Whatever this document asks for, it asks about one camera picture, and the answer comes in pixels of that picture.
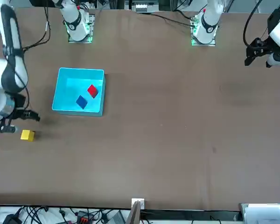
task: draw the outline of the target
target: robotic arm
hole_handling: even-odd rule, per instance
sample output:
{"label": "robotic arm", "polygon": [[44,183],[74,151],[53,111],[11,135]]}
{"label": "robotic arm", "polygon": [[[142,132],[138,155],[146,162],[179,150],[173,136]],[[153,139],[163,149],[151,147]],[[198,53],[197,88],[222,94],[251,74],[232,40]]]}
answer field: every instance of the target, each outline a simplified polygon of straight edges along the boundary
{"label": "robotic arm", "polygon": [[78,10],[74,0],[53,0],[53,2],[60,8],[71,38],[74,41],[83,40],[90,33],[86,27],[90,22],[89,13],[82,9]]}
{"label": "robotic arm", "polygon": [[245,65],[250,65],[257,57],[270,55],[266,62],[266,67],[270,68],[273,65],[280,65],[280,6],[267,19],[269,37],[266,40],[262,41],[260,38],[256,38],[251,44],[247,44],[245,40],[245,30],[248,22],[261,1],[258,1],[245,25],[244,43],[247,46]]}
{"label": "robotic arm", "polygon": [[206,9],[198,15],[199,24],[193,34],[198,42],[208,44],[213,40],[223,9],[222,0],[208,0]]}
{"label": "robotic arm", "polygon": [[23,109],[25,97],[19,92],[26,87],[28,75],[18,21],[8,0],[0,0],[0,32],[5,57],[5,59],[0,59],[0,132],[13,133],[16,128],[11,125],[12,119],[39,121],[40,118],[37,113]]}

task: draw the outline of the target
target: wire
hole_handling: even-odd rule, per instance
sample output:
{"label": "wire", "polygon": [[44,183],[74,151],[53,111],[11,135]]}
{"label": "wire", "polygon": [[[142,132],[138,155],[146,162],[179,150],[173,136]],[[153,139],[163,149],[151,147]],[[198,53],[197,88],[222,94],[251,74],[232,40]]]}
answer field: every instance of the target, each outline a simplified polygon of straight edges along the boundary
{"label": "wire", "polygon": [[[47,0],[47,6],[45,7],[43,7],[43,9],[44,9],[44,11],[45,11],[45,15],[46,15],[46,28],[45,28],[45,33],[43,34],[43,36],[41,37],[41,39],[40,40],[38,40],[37,42],[35,42],[34,44],[31,44],[31,45],[29,45],[29,46],[27,46],[27,47],[24,47],[23,48],[23,51],[24,51],[24,53],[26,52],[26,51],[28,51],[29,49],[31,49],[31,48],[34,48],[34,47],[36,47],[36,46],[39,46],[39,45],[42,45],[42,44],[46,44],[49,40],[50,40],[50,38],[51,38],[51,26],[50,26],[50,22],[49,22],[49,0]],[[45,41],[43,41],[44,40],[44,38],[45,38],[45,36],[46,36],[46,34],[47,34],[47,29],[49,28],[49,36],[48,36],[48,38],[47,38],[47,40],[45,40]]]}
{"label": "wire", "polygon": [[74,212],[74,210],[72,208],[70,208],[71,212],[75,214],[75,216],[78,216],[77,212]]}
{"label": "wire", "polygon": [[207,6],[207,4],[206,4],[205,6],[203,6],[203,7],[199,10],[199,12],[201,12],[206,6]]}
{"label": "wire", "polygon": [[263,35],[261,36],[261,38],[263,38],[263,36],[266,34],[267,28],[266,30],[263,32]]}
{"label": "wire", "polygon": [[95,224],[98,224],[99,222],[101,222],[101,223],[103,223],[103,224],[106,224],[106,223],[108,223],[109,222],[109,220],[108,220],[108,214],[111,212],[111,211],[113,211],[114,209],[111,209],[110,211],[108,211],[108,212],[106,212],[106,213],[103,213],[103,211],[100,211],[101,213],[102,213],[102,215],[101,215],[101,218],[100,219],[97,219],[98,221],[95,223]]}
{"label": "wire", "polygon": [[23,224],[25,224],[25,222],[27,221],[28,217],[31,217],[30,214],[31,214],[32,210],[30,212],[28,212],[28,208],[26,208],[26,212],[28,213],[28,215],[27,215],[25,221],[23,222]]}
{"label": "wire", "polygon": [[255,13],[256,9],[258,8],[258,6],[260,5],[260,3],[262,2],[262,0],[259,0],[256,4],[256,6],[254,7],[254,9],[252,10],[252,12],[250,13],[248,19],[247,19],[247,22],[245,24],[245,27],[244,27],[244,31],[243,31],[243,41],[244,41],[244,44],[250,48],[251,50],[255,51],[255,50],[261,50],[261,49],[267,49],[267,47],[252,47],[250,44],[247,43],[247,40],[246,40],[246,31],[247,31],[247,27],[248,27],[248,24],[249,24],[249,21],[251,19],[251,17],[253,16],[253,14]]}
{"label": "wire", "polygon": [[61,208],[59,208],[59,213],[60,213],[60,215],[62,216],[64,222],[65,222],[65,223],[68,223],[68,222],[66,221],[65,217],[64,217],[64,216],[65,216],[65,212],[64,212],[63,210],[61,210]]}
{"label": "wire", "polygon": [[213,216],[210,216],[210,220],[218,221],[220,224],[222,224],[220,219],[215,219]]}
{"label": "wire", "polygon": [[194,25],[190,25],[190,24],[187,24],[187,23],[183,23],[183,22],[179,22],[179,21],[176,21],[176,20],[172,20],[172,19],[170,19],[170,18],[161,16],[161,15],[157,15],[157,14],[150,14],[150,15],[154,15],[154,16],[163,18],[163,19],[165,19],[165,20],[172,21],[172,22],[176,22],[176,23],[181,24],[181,25],[184,25],[184,26],[193,27],[193,28],[195,27]]}
{"label": "wire", "polygon": [[89,219],[89,209],[88,208],[87,208],[87,214],[88,214],[88,221],[89,221],[90,219]]}
{"label": "wire", "polygon": [[225,12],[226,12],[226,13],[229,12],[229,10],[230,10],[230,8],[231,8],[233,2],[234,2],[234,0],[231,0],[231,1],[229,2],[229,4],[227,5],[227,7],[226,7],[226,9],[225,9]]}
{"label": "wire", "polygon": [[184,0],[178,7],[175,8],[175,10],[177,10],[180,6],[182,6],[182,4],[185,3],[186,1],[187,1],[187,0]]}
{"label": "wire", "polygon": [[31,218],[31,223],[30,223],[30,224],[32,224],[33,221],[36,221],[34,217],[37,218],[37,221],[36,221],[36,222],[37,222],[38,224],[42,224],[42,222],[40,221],[40,219],[39,219],[39,217],[38,217],[38,215],[37,215],[38,211],[41,210],[41,209],[44,209],[44,208],[43,208],[43,207],[40,207],[40,208],[38,208],[37,210],[35,210],[35,213],[33,214],[32,218]]}
{"label": "wire", "polygon": [[190,17],[188,17],[188,16],[186,16],[181,10],[179,10],[179,9],[175,9],[175,10],[173,10],[173,12],[179,12],[180,14],[182,14],[182,16],[183,17],[185,17],[186,19],[188,19],[188,20],[191,20],[191,16]]}
{"label": "wire", "polygon": [[144,224],[144,221],[143,221],[143,220],[147,221],[148,224],[152,224],[152,223],[150,223],[147,219],[142,219],[142,220],[141,220],[142,224]]}

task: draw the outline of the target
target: blue container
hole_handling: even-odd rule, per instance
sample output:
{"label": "blue container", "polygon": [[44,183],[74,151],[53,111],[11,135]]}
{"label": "blue container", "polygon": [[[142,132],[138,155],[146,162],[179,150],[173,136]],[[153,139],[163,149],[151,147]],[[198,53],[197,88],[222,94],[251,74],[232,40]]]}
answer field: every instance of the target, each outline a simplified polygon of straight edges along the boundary
{"label": "blue container", "polygon": [[[104,70],[60,68],[52,110],[65,115],[101,117],[105,83]],[[91,85],[98,90],[95,98],[87,91]],[[76,103],[79,96],[87,101],[84,109]]]}

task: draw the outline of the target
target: brown tabletop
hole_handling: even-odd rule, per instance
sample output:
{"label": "brown tabletop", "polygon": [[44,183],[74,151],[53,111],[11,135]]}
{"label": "brown tabletop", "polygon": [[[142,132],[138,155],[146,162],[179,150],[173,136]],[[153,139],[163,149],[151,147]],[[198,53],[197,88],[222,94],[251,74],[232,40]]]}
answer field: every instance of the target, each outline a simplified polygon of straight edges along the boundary
{"label": "brown tabletop", "polygon": [[[248,14],[223,14],[216,47],[188,27],[125,10],[96,12],[92,44],[68,44],[58,9],[50,41],[25,54],[37,131],[0,134],[0,203],[238,210],[280,202],[280,67],[244,66]],[[162,13],[185,20],[178,13]],[[42,8],[17,10],[23,46],[44,32]],[[253,17],[247,40],[268,15]],[[60,67],[104,69],[101,118],[51,110]]]}

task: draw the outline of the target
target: metal bracket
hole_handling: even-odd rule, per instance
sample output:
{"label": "metal bracket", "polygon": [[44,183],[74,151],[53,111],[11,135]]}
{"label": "metal bracket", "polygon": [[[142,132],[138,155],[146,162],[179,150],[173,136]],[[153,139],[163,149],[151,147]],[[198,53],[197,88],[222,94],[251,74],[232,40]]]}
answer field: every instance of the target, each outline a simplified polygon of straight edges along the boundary
{"label": "metal bracket", "polygon": [[144,198],[132,198],[132,209],[126,220],[126,224],[139,224],[141,209],[144,209]]}

